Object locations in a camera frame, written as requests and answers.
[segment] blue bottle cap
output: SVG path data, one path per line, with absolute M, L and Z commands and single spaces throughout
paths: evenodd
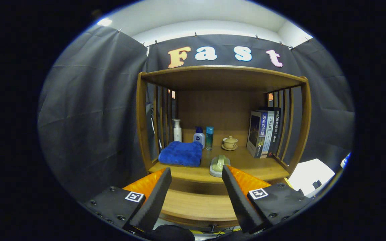
M 206 133 L 213 134 L 214 133 L 214 127 L 206 127 Z
M 196 128 L 196 133 L 203 133 L 203 130 L 201 127 L 195 127 Z

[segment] dark fabric backdrop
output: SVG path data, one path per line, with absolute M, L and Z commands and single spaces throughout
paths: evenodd
M 135 123 L 146 50 L 116 29 L 94 25 L 64 50 L 44 82 L 40 144 L 53 174 L 78 201 L 147 173 Z
M 308 142 L 301 162 L 320 159 L 331 169 L 338 165 L 352 149 L 354 135 L 354 109 L 350 89 L 343 72 L 330 53 L 315 39 L 290 50 L 287 46 L 268 40 L 239 35 L 199 35 L 175 38 L 150 46 L 147 57 L 147 72 L 168 69 L 169 51 L 189 46 L 182 67 L 196 65 L 237 65 L 275 70 L 308 78 L 312 95 L 312 120 Z M 210 46 L 217 58 L 213 61 L 195 59 L 196 49 Z M 245 46 L 251 49 L 251 61 L 238 61 L 233 48 Z M 282 67 L 272 64 L 266 51 L 273 49 L 280 55 Z M 153 98 L 153 85 L 149 85 Z M 293 140 L 299 137 L 302 116 L 300 87 L 294 93 L 294 120 L 291 142 L 285 155 L 290 160 L 294 154 Z

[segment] wooden cabinet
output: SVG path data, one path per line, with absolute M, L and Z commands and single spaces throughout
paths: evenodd
M 153 105 L 161 113 L 158 117 L 156 111 L 153 112 L 154 140 L 147 138 L 147 83 L 157 86 Z M 294 87 L 302 90 L 302 122 L 299 139 L 296 140 L 291 139 L 294 108 L 291 89 Z M 284 94 L 278 95 L 280 90 L 284 90 Z M 176 92 L 175 99 L 171 97 L 171 91 Z M 282 136 L 288 133 L 288 141 L 285 145 L 281 141 L 276 156 L 255 159 L 246 148 L 250 113 L 267 104 L 268 93 L 274 93 L 279 100 L 277 106 L 284 107 L 283 122 L 288 123 L 288 128 L 282 129 Z M 288 93 L 288 101 L 285 101 L 285 93 Z M 177 102 L 176 110 L 172 109 L 172 101 Z M 237 220 L 222 179 L 209 174 L 211 159 L 224 154 L 230 159 L 231 166 L 270 183 L 289 177 L 308 139 L 311 93 L 305 77 L 272 70 L 240 66 L 178 67 L 139 73 L 136 111 L 138 139 L 147 170 L 151 173 L 171 168 L 173 183 L 162 208 L 162 218 L 193 226 L 230 226 L 235 225 Z M 206 126 L 214 127 L 213 149 L 202 151 L 199 167 L 166 165 L 150 157 L 149 142 L 156 142 L 157 152 L 160 153 L 159 140 L 162 148 L 173 141 L 172 111 L 175 111 L 176 118 L 181 119 L 183 142 L 193 141 L 195 126 L 202 126 L 204 131 Z M 222 139 L 229 135 L 239 140 L 235 151 L 221 148 Z M 292 159 L 284 162 L 289 142 L 294 142 L 296 149 Z M 204 198 L 208 200 L 208 205 L 200 205 Z

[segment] teal glass bottle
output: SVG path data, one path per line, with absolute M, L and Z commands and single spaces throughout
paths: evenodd
M 212 138 L 214 135 L 214 127 L 206 127 L 206 144 L 207 150 L 212 150 Z

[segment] white bottle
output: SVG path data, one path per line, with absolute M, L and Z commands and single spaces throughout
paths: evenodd
M 183 142 L 183 136 L 181 133 L 181 127 L 180 127 L 180 119 L 173 119 L 175 122 L 175 127 L 174 127 L 174 141 L 175 142 Z
M 194 142 L 200 142 L 202 144 L 202 149 L 205 148 L 205 134 L 201 127 L 196 127 L 196 133 L 193 135 Z

